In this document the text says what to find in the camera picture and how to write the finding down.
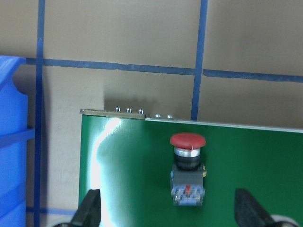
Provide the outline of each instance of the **green board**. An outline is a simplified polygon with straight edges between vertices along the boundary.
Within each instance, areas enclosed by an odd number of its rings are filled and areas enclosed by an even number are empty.
[[[202,207],[173,206],[170,137],[206,138]],[[236,188],[303,224],[303,134],[174,121],[82,116],[80,191],[101,189],[104,227],[236,227]]]

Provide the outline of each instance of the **clamp jaw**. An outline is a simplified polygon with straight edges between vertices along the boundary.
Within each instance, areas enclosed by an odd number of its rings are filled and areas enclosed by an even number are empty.
[[[98,227],[101,221],[100,190],[89,190],[70,223],[54,227]]]
[[[246,189],[236,189],[234,214],[239,227],[299,227],[295,221],[275,221]]]

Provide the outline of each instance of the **blue tape line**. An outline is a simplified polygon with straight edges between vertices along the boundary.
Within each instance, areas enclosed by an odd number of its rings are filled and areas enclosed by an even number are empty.
[[[193,98],[191,105],[192,121],[198,119],[199,98],[200,98],[200,86],[203,68],[203,52],[205,41],[205,29],[206,29],[206,15],[207,15],[208,0],[201,0],[200,19],[199,19],[199,32],[198,32],[198,44],[196,53],[196,70],[194,79]]]
[[[35,137],[35,130],[29,129],[18,131],[15,133],[0,136],[0,148],[12,145],[14,143],[23,142]]]
[[[189,68],[152,66],[152,65],[124,65],[118,63],[97,62],[97,61],[71,61],[71,60],[45,59],[44,65],[88,68],[88,69],[102,69],[102,70],[123,70],[123,71],[137,71],[137,72],[167,73],[167,74],[179,74],[179,75],[195,74],[195,70]]]
[[[0,197],[0,219],[10,213],[19,204],[25,202],[26,183],[22,182]]]
[[[287,76],[287,75],[248,73],[248,72],[229,72],[229,71],[219,71],[219,70],[203,70],[203,74],[207,77],[258,79],[258,80],[276,81],[276,82],[303,83],[303,76]]]
[[[26,65],[36,65],[36,58],[26,58]]]
[[[36,52],[36,136],[35,136],[35,187],[34,227],[40,226],[41,145],[42,145],[42,92],[43,92],[43,48],[44,48],[45,0],[39,0]]]
[[[33,213],[34,208],[27,207],[27,213]],[[66,210],[66,209],[53,209],[53,208],[41,208],[41,214],[55,214],[55,215],[70,215],[73,216],[76,211],[75,210]]]

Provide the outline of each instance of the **red mushroom button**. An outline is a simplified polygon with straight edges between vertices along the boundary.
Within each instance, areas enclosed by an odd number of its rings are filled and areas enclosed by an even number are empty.
[[[206,140],[199,134],[178,133],[170,138],[170,143],[177,148],[194,150],[203,147],[206,144]]]

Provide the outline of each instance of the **blue plastic bin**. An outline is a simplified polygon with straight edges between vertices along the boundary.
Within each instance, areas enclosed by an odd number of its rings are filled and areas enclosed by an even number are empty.
[[[27,96],[12,76],[24,58],[0,56],[0,227],[24,227],[26,213]]]

